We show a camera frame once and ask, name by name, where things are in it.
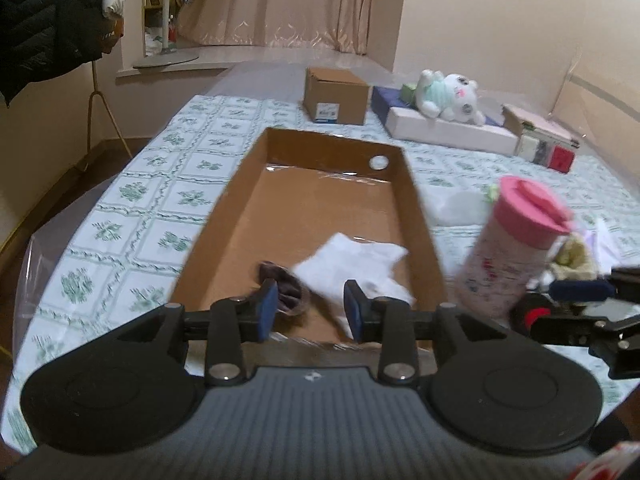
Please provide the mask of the cream fluffy plush hat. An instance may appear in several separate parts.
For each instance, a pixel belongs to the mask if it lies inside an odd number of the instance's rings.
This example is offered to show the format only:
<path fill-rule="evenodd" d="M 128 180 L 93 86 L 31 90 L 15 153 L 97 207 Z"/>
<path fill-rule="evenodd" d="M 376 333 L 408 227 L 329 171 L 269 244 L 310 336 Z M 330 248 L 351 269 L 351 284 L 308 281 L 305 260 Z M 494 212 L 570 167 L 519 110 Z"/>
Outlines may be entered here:
<path fill-rule="evenodd" d="M 593 281 L 598 277 L 597 263 L 577 233 L 567 237 L 549 263 L 549 269 L 558 281 Z"/>

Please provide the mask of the small closed cardboard box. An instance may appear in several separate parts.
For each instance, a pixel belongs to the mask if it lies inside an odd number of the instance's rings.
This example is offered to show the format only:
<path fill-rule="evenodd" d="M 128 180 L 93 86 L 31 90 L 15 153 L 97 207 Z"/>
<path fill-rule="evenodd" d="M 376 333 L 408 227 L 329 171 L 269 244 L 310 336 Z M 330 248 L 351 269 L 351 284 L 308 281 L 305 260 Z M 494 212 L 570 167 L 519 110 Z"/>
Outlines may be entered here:
<path fill-rule="evenodd" d="M 369 85 L 350 70 L 306 69 L 303 104 L 312 122 L 362 126 L 368 102 Z"/>

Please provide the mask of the black puffer jacket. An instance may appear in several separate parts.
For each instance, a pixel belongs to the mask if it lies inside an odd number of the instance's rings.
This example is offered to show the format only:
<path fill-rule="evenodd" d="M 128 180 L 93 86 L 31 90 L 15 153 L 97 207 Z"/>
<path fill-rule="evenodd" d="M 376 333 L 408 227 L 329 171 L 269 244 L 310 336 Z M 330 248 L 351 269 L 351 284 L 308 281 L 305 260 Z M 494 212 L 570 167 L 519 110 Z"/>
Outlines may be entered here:
<path fill-rule="evenodd" d="M 1 0 L 1 96 L 98 60 L 111 29 L 102 0 Z"/>

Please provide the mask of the stack of books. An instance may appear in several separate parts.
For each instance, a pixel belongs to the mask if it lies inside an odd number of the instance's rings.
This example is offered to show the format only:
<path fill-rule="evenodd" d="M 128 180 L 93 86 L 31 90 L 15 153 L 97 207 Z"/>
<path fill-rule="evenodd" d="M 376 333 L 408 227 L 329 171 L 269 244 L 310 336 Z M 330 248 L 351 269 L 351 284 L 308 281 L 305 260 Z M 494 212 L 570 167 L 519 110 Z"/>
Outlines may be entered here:
<path fill-rule="evenodd" d="M 503 104 L 503 127 L 518 138 L 514 154 L 535 165 L 568 174 L 579 141 L 565 128 L 537 114 Z"/>

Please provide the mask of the clear plastic bag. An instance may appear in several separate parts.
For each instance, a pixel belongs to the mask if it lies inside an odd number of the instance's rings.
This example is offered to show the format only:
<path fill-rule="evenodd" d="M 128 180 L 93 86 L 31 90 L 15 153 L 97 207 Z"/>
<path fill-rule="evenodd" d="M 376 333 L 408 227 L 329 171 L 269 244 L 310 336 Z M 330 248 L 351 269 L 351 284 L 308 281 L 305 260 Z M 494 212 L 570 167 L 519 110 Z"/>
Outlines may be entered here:
<path fill-rule="evenodd" d="M 424 208 L 434 226 L 481 226 L 490 216 L 492 203 L 480 192 L 443 190 L 427 195 Z"/>

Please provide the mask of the purple velvet scrunchie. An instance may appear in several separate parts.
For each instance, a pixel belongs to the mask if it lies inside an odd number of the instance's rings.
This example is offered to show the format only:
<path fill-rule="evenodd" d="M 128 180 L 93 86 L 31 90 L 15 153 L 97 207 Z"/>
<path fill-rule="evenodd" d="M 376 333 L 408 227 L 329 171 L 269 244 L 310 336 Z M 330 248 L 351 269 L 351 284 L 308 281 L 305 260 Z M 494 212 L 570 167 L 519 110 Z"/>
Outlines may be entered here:
<path fill-rule="evenodd" d="M 265 280 L 276 282 L 278 289 L 278 311 L 285 316 L 299 316 L 310 307 L 310 292 L 303 282 L 284 266 L 279 266 L 271 261 L 258 263 L 257 281 Z"/>

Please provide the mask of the green cloth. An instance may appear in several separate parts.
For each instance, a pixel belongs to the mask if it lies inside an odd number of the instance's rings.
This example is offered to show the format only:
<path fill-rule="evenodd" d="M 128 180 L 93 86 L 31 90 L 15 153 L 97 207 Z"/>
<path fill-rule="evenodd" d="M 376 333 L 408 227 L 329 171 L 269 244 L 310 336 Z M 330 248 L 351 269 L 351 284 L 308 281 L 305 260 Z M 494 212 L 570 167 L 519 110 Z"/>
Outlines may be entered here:
<path fill-rule="evenodd" d="M 499 198 L 499 185 L 491 184 L 488 185 L 485 191 L 485 200 L 488 204 L 494 204 Z"/>

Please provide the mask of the purple tissue pack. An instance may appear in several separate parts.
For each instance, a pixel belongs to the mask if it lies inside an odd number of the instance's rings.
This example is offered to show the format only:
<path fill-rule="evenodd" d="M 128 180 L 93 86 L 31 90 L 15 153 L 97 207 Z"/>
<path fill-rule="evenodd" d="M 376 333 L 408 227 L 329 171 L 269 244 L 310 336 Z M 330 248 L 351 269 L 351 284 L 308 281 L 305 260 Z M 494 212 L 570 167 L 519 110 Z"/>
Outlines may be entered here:
<path fill-rule="evenodd" d="M 578 233 L 584 240 L 594 262 L 597 276 L 607 276 L 614 268 L 638 268 L 638 256 L 625 256 L 622 243 L 602 217 L 594 219 L 591 226 L 581 226 Z"/>

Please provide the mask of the bookshelf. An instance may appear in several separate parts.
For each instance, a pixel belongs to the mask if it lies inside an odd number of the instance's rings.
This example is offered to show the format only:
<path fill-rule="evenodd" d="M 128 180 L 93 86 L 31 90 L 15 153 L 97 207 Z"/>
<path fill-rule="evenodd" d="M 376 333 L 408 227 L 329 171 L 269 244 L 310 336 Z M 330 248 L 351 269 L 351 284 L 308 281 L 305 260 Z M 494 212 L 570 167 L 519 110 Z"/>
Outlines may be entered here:
<path fill-rule="evenodd" d="M 144 55 L 160 52 L 162 47 L 162 0 L 143 0 Z"/>

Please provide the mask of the pink lidded tumbler cup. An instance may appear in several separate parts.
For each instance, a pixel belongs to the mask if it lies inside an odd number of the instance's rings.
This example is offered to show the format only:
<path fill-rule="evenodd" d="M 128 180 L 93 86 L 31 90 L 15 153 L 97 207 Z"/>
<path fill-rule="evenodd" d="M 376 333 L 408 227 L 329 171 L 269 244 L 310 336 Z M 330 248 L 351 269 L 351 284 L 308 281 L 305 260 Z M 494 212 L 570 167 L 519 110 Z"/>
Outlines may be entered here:
<path fill-rule="evenodd" d="M 489 219 L 454 279 L 458 304 L 488 318 L 507 318 L 544 270 L 554 243 L 572 227 L 570 208 L 544 185 L 501 178 Z"/>

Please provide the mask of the white bunny plush toy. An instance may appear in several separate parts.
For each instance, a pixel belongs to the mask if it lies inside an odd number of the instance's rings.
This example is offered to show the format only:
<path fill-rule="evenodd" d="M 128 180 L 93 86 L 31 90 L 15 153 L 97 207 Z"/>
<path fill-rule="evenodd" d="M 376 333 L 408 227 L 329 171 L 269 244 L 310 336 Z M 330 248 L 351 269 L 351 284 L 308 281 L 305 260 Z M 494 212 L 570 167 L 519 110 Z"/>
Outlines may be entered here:
<path fill-rule="evenodd" d="M 478 84 L 460 74 L 445 76 L 439 70 L 424 70 L 416 85 L 414 104 L 428 118 L 482 126 L 485 115 L 478 107 Z"/>

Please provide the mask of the brass coat rack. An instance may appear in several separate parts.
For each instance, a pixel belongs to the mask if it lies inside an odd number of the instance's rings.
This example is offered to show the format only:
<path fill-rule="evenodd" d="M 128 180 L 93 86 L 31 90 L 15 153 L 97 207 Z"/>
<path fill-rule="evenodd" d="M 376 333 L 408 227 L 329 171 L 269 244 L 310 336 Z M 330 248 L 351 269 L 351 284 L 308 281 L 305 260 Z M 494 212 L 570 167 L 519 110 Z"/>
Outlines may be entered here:
<path fill-rule="evenodd" d="M 111 126 L 113 127 L 117 139 L 119 140 L 120 144 L 122 144 L 122 147 L 124 148 L 126 154 L 128 155 L 129 159 L 133 159 L 134 158 L 134 153 L 131 151 L 131 148 L 128 144 L 128 142 L 126 141 L 126 139 L 124 138 L 124 136 L 122 135 L 122 130 L 120 130 L 118 123 L 116 122 L 116 118 L 114 116 L 114 113 L 110 107 L 110 104 L 108 104 L 107 102 L 107 98 L 106 95 L 104 94 L 104 92 L 100 89 L 99 87 L 99 77 L 98 77 L 98 71 L 96 70 L 96 61 L 92 61 L 90 63 L 90 67 L 91 67 L 91 82 L 92 82 L 92 91 L 89 94 L 89 99 L 88 99 L 88 107 L 87 107 L 87 131 L 86 131 L 86 156 L 85 156 L 85 167 L 89 166 L 89 157 L 91 155 L 91 150 L 92 150 L 92 130 L 93 130 L 93 112 L 94 112 L 94 101 L 98 101 L 102 104 L 106 116 L 108 118 L 108 121 L 111 123 Z"/>

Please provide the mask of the floor fan stand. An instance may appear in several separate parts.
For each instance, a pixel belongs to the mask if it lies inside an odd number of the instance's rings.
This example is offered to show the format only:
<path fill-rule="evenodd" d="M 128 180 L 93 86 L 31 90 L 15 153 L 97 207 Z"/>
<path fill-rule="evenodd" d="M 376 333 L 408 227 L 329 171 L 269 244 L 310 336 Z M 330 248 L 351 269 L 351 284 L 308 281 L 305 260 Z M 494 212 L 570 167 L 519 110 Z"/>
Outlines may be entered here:
<path fill-rule="evenodd" d="M 198 54 L 182 52 L 176 47 L 171 47 L 169 41 L 171 0 L 162 0 L 162 47 L 160 52 L 153 55 L 145 55 L 134 63 L 136 70 L 152 70 L 152 68 L 165 68 L 168 66 L 189 63 L 198 59 Z"/>

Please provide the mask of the white cloth socks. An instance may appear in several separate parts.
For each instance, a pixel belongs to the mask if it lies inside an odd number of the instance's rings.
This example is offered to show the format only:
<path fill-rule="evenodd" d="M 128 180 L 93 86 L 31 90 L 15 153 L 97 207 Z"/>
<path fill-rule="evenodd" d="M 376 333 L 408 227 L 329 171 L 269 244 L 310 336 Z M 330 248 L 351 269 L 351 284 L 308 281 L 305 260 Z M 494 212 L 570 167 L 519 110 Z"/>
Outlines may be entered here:
<path fill-rule="evenodd" d="M 352 338 L 344 307 L 344 285 L 357 282 L 368 298 L 386 296 L 405 301 L 414 298 L 394 278 L 394 266 L 408 255 L 405 247 L 393 243 L 358 242 L 335 233 L 313 255 L 292 267 L 299 281 L 320 296 L 348 338 Z"/>

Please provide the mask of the black red round pad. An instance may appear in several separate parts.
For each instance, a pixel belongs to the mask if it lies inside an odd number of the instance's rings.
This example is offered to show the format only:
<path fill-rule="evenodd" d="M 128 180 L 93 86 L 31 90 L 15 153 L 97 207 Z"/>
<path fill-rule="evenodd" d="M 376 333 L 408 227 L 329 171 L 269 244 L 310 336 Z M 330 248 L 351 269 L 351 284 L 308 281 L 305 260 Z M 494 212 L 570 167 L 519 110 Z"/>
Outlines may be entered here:
<path fill-rule="evenodd" d="M 552 315 L 554 304 L 543 294 L 528 292 L 518 300 L 509 312 L 512 330 L 527 336 L 537 318 Z"/>

